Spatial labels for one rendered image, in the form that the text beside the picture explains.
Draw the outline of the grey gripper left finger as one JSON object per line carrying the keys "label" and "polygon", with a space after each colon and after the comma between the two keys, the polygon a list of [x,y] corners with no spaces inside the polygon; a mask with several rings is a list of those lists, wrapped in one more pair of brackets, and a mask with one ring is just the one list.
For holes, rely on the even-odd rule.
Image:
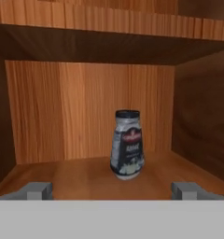
{"label": "grey gripper left finger", "polygon": [[0,196],[0,200],[52,200],[51,182],[30,182],[17,191]]}

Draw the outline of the white condiment jar, dark label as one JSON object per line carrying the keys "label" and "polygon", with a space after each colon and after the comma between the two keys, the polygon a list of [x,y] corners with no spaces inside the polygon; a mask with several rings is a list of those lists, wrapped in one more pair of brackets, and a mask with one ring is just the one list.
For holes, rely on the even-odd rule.
{"label": "white condiment jar, dark label", "polygon": [[145,163],[140,112],[116,111],[116,127],[112,140],[110,168],[120,180],[137,177]]}

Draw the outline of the wooden cupboard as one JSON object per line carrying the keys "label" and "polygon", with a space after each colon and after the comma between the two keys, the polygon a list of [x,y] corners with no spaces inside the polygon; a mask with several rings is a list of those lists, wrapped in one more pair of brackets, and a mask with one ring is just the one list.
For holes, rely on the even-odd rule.
{"label": "wooden cupboard", "polygon": [[[0,196],[49,181],[57,199],[224,195],[224,20],[133,2],[0,0]],[[138,110],[145,163],[110,168],[116,111]]]}

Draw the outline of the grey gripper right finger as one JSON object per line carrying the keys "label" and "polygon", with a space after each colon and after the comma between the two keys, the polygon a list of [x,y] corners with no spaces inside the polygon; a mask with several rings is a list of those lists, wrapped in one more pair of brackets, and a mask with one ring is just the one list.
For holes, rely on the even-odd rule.
{"label": "grey gripper right finger", "polygon": [[173,182],[171,192],[172,200],[224,200],[224,195],[206,191],[194,182]]}

